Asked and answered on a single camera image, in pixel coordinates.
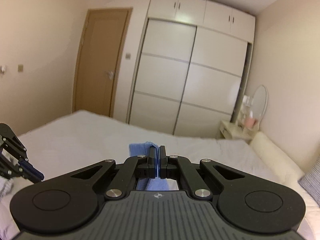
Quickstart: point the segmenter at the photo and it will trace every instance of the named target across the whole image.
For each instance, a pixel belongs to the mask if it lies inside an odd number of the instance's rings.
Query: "wooden door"
[[[202,25],[206,0],[179,0],[176,21]]]
[[[207,1],[203,26],[223,33],[230,33],[231,15],[231,7]]]
[[[78,55],[74,111],[113,115],[116,82],[132,9],[89,10]]]
[[[148,16],[150,18],[174,20],[177,7],[178,0],[151,0]]]
[[[256,18],[242,11],[232,9],[231,35],[253,42]]]

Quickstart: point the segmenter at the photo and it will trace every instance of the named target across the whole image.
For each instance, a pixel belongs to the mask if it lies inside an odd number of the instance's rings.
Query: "mattress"
[[[30,163],[45,179],[89,166],[105,159],[123,163],[129,157],[128,145],[152,141],[165,145],[167,155],[181,155],[193,163],[209,158],[249,174],[277,182],[278,178],[242,140],[215,140],[176,137],[124,124],[114,119],[78,111],[57,119],[19,137],[28,149]],[[8,219],[0,221],[0,237],[10,239],[17,233],[9,213],[12,196],[31,183],[16,178],[12,193],[1,200]],[[176,189],[175,181],[169,182]]]

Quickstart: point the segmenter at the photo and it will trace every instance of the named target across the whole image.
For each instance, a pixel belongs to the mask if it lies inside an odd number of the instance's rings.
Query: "pink object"
[[[247,117],[244,120],[244,126],[248,129],[252,129],[254,127],[254,125],[256,124],[257,119],[256,118],[252,118],[252,117]]]

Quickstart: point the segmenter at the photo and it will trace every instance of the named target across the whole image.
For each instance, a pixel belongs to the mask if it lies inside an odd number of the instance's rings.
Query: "light switch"
[[[23,72],[23,64],[18,65],[18,72]]]

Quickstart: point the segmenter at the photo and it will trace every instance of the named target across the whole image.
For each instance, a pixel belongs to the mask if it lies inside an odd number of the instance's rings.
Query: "door frame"
[[[129,7],[129,8],[88,9],[87,15],[86,15],[85,21],[84,21],[84,26],[83,26],[83,29],[82,29],[82,34],[81,34],[80,43],[79,43],[79,49],[78,49],[78,55],[77,55],[77,60],[76,60],[76,69],[75,69],[75,77],[74,77],[74,82],[73,82],[73,93],[72,93],[72,112],[76,111],[76,89],[77,89],[77,82],[78,82],[80,57],[81,57],[81,50],[82,50],[82,46],[83,46],[84,35],[85,35],[86,30],[87,30],[90,13],[92,11],[110,11],[110,10],[127,11],[127,18],[126,18],[125,24],[124,24],[124,30],[123,30],[121,43],[120,43],[120,49],[119,49],[119,54],[118,54],[117,63],[116,63],[115,76],[114,76],[113,86],[112,86],[111,103],[110,103],[110,117],[113,117],[113,110],[114,110],[114,107],[115,107],[116,89],[117,89],[117,84],[118,84],[120,63],[121,63],[121,59],[122,59],[125,39],[126,39],[127,32],[128,32],[129,22],[130,22],[132,10],[133,10],[132,7]]]

